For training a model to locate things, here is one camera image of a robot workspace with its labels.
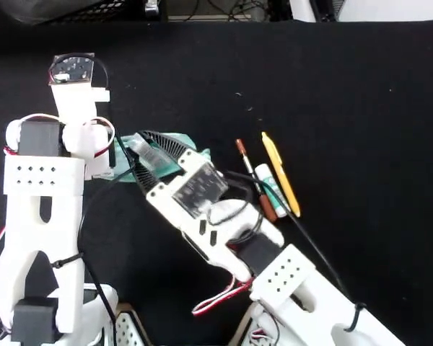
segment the black cable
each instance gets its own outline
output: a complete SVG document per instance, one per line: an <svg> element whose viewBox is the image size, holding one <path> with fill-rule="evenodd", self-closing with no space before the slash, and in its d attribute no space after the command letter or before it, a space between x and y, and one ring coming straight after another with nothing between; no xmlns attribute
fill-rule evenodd
<svg viewBox="0 0 433 346"><path fill-rule="evenodd" d="M230 239L227 243L229 245L239 245L245 243L247 240L252 239L252 237L254 237L258 233L258 230L260 229L261 224L263 223L263 219L264 219L263 213L259 212L257 222L255 223L252 229L246 231L237 239Z"/></svg>
<svg viewBox="0 0 433 346"><path fill-rule="evenodd" d="M124 173L119 174L116 178L109 181L106 185L101 187L88 201L88 203L85 206L84 212L82 213L82 218L80 219L79 224L79 232L77 235L77 247L79 249L79 253L85 254L85 251L82 249L82 230L83 225L85 222L85 219L87 218L87 214L89 212L89 208L93 205L95 201L98 201L102 195L104 195L110 188L112 188L117 182L119 182L123 177L130 174L133 171L133 167L130 169L127 169ZM87 268L87 271L89 275L92 277L93 284L96 287L96 291L98 295L101 298L102 303L104 304L108 314L109 318L113 324L113 340L114 340L114 346L117 346L117 328L116 328L116 317L114 314L114 311L110 307L109 301L106 298L106 295L104 294L104 291L102 290L100 280L98 279L98 276L96 275L96 272L93 270L93 266L89 262L86 256L82 256L82 260L84 261L85 267Z"/></svg>
<svg viewBox="0 0 433 346"><path fill-rule="evenodd" d="M333 268L332 264L328 261L327 257L325 257L325 255L321 252L321 250L316 245L314 240L312 240L311 236L308 234L308 232L303 227L303 225L299 222L297 217L285 206L285 204L282 202L281 198L274 192L273 188L271 186L269 186L269 184L267 184L263 180L255 179L255 178L253 178L249 175L246 175L246 174L241 174L241 173L232 172L232 171L227 171L227 173L232 175L233 177L238 177L238 178L245 179L245 180L248 180L251 182L257 182L258 184L263 185L267 190L269 190L269 192L277 199L279 204L286 211L287 215L294 221L295 225L300 230L302 235L306 238L306 240L308 240L308 242L310 243L312 248L316 251L316 253L321 258L321 260L323 261L325 266L328 268L330 274L332 274L333 279L336 281L338 289L349 299L349 292L346 289L342 280L340 279L340 276L338 275L336 270Z"/></svg>
<svg viewBox="0 0 433 346"><path fill-rule="evenodd" d="M88 53L67 53L67 54L63 54L59 57L57 57L55 59L54 62L52 62L52 64L50 65L50 67L48 68L48 74L50 75L50 79L51 81L56 82L55 78L54 78L54 74L53 74L53 69L54 67L65 61L66 59L69 58L85 58L85 59L90 59L91 61L93 61L94 63L97 63L99 66L101 66L102 70L104 71L104 75L106 78L106 83L105 83L105 88L106 90L109 89L109 74L108 74L108 68L106 67L106 65L101 61L101 59L88 54Z"/></svg>
<svg viewBox="0 0 433 346"><path fill-rule="evenodd" d="M216 9L217 11L220 11L222 14L228 16L228 20L230 20L230 19L237 20L236 18L234 18L234 16L231 13L228 13L225 10L223 10L220 6L216 5L212 0L207 0L207 2L214 9Z"/></svg>
<svg viewBox="0 0 433 346"><path fill-rule="evenodd" d="M196 4L194 5L193 10L191 11L191 14L189 15L188 18L184 19L184 22L187 22L188 20L190 20L192 17L194 17L197 13L197 9L199 8L199 5L201 4L201 0L196 0Z"/></svg>

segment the white glue stick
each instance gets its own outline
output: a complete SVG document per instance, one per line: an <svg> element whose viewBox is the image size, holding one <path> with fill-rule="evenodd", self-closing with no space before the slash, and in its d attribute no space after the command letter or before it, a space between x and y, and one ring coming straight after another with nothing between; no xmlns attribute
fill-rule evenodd
<svg viewBox="0 0 433 346"><path fill-rule="evenodd" d="M279 196L279 198L282 200L282 203L286 206L287 210L290 210L289 204L287 204L286 199L284 198L284 195L282 195L281 189L279 189L279 186L276 183L276 180L273 177L273 174L271 173L271 170L269 169L267 164L260 164L255 168L255 174L257 174L257 177L259 180L262 180L266 184L268 184L271 189L274 190L274 192ZM281 203L276 199L276 197L273 196L270 190L268 190L265 186L263 186L263 189L265 190L269 201L271 202L271 205L273 206L274 210L276 211L276 215L278 218L283 218L285 215L287 215L286 211L282 207Z"/></svg>

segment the red wire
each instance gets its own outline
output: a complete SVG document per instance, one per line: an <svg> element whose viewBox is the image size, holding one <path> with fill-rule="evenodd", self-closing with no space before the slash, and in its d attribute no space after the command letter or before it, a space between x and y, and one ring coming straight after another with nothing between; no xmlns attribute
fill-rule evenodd
<svg viewBox="0 0 433 346"><path fill-rule="evenodd" d="M17 152L12 150L9 146L4 146L3 150L5 150L9 155L17 155Z"/></svg>
<svg viewBox="0 0 433 346"><path fill-rule="evenodd" d="M202 314L205 314L206 312L212 310L215 306L221 304L224 301L227 301L228 299L231 299L232 297L236 296L237 294L244 292L245 290L248 290L251 287L253 279L250 279L246 283L238 283L239 287L235 288L234 290L227 293L227 296L223 296L220 298L215 299L214 301L208 303L207 306L200 308L197 312L193 312L194 316L200 316Z"/></svg>

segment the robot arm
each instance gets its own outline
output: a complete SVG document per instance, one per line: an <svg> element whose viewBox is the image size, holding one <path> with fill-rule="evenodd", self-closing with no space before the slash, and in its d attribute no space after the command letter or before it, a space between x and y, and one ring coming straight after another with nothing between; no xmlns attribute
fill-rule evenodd
<svg viewBox="0 0 433 346"><path fill-rule="evenodd" d="M253 280L250 299L257 304L252 318L272 340L279 338L278 345L403 345L367 310L350 330L356 306L293 244L283 247L281 232L267 219L240 247L229 247L231 239L255 228L259 212L250 204L244 208L243 200L219 201L227 183L202 155L188 148L173 158L183 174L168 184L157 181L145 190L147 200L210 265L242 283Z"/></svg>

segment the black table surface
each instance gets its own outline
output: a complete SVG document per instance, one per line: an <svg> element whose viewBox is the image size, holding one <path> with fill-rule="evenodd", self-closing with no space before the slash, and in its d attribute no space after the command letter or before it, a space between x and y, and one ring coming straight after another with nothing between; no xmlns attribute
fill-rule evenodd
<svg viewBox="0 0 433 346"><path fill-rule="evenodd" d="M244 172L234 139L259 164L268 161L267 131L304 225L353 299L407 345L433 345L433 22L0 31L0 228L6 124L56 114L46 70L54 54L72 51L96 52L108 65L121 134L187 133L218 168ZM102 184L88 182L85 195ZM278 225L329 277L298 230ZM229 275L207 265L133 185L99 200L84 232L102 282L134 306L154 343L229 340L248 297L192 317ZM27 292L54 285L40 257Z"/></svg>

